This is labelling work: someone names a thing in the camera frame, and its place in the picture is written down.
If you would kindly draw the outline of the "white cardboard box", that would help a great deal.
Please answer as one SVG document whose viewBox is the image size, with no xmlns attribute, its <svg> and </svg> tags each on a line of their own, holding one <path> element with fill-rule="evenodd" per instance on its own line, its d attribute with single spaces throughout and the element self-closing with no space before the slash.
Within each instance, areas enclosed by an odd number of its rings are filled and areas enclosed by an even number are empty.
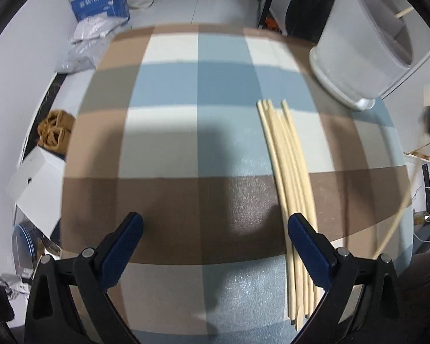
<svg viewBox="0 0 430 344">
<path fill-rule="evenodd" d="M 48 238 L 61 217 L 64 170 L 62 159 L 35 147 L 7 185 L 17 207 Z"/>
</svg>

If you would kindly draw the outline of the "blue round appliance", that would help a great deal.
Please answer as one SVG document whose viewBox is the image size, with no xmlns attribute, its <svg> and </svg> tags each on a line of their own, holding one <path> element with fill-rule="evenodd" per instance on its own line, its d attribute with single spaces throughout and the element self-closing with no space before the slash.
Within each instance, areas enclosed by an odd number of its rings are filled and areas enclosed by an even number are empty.
<svg viewBox="0 0 430 344">
<path fill-rule="evenodd" d="M 20 224 L 14 226 L 12 252 L 16 274 L 30 279 L 34 273 L 34 258 L 36 253 L 27 229 Z"/>
</svg>

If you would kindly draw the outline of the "blue cardboard box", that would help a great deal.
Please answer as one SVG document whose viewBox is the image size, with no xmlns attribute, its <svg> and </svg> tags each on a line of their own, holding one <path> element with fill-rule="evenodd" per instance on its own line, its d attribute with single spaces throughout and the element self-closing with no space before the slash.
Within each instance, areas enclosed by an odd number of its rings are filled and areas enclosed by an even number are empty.
<svg viewBox="0 0 430 344">
<path fill-rule="evenodd" d="M 107 16 L 130 19 L 127 0 L 73 0 L 71 7 L 78 22 L 102 13 L 106 13 Z"/>
</svg>

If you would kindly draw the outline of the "grey cylindrical utensil holder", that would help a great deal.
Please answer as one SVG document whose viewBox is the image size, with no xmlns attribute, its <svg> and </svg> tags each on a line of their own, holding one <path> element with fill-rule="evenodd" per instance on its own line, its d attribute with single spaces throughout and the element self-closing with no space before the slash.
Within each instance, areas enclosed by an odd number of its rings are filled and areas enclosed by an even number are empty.
<svg viewBox="0 0 430 344">
<path fill-rule="evenodd" d="M 335 0 L 310 51 L 315 77 L 352 110 L 371 109 L 412 66 L 408 30 L 397 11 L 394 0 Z"/>
</svg>

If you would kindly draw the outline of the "checkered blue brown tablecloth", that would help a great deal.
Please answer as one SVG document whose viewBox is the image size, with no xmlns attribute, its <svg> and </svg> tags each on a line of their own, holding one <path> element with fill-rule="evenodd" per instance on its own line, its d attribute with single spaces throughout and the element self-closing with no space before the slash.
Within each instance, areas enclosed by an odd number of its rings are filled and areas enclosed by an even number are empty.
<svg viewBox="0 0 430 344">
<path fill-rule="evenodd" d="M 77 115 L 61 244 L 96 246 L 130 212 L 144 235 L 108 294 L 141 343 L 289 343 L 284 228 L 256 104 L 289 105 L 318 229 L 371 256 L 408 187 L 387 108 L 353 112 L 311 76 L 310 44 L 260 30 L 117 36 Z"/>
</svg>

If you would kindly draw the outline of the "white plastic mailer bag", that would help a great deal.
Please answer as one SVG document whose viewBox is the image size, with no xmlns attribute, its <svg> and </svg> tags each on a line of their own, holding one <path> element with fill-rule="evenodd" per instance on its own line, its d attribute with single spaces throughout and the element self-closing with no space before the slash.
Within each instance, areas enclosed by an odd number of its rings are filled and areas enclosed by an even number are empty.
<svg viewBox="0 0 430 344">
<path fill-rule="evenodd" d="M 126 17 L 109 16 L 107 13 L 88 16 L 77 24 L 72 41 L 105 38 L 115 29 L 125 26 L 128 21 Z"/>
</svg>

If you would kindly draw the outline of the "black backpack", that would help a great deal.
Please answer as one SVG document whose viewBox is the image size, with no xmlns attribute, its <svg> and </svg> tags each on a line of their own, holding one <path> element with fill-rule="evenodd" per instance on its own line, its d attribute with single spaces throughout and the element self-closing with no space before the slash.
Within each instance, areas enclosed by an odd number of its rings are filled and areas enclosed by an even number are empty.
<svg viewBox="0 0 430 344">
<path fill-rule="evenodd" d="M 288 36 L 317 43 L 335 0 L 290 0 L 285 27 Z"/>
</svg>

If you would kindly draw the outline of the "grey plastic mailer bag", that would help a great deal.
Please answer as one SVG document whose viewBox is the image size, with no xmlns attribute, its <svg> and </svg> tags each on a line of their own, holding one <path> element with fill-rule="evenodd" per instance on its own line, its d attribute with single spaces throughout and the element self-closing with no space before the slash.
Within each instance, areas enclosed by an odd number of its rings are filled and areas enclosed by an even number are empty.
<svg viewBox="0 0 430 344">
<path fill-rule="evenodd" d="M 109 45 L 110 40 L 106 38 L 82 40 L 73 45 L 67 54 L 58 61 L 55 72 L 73 74 L 80 71 L 95 70 Z"/>
</svg>

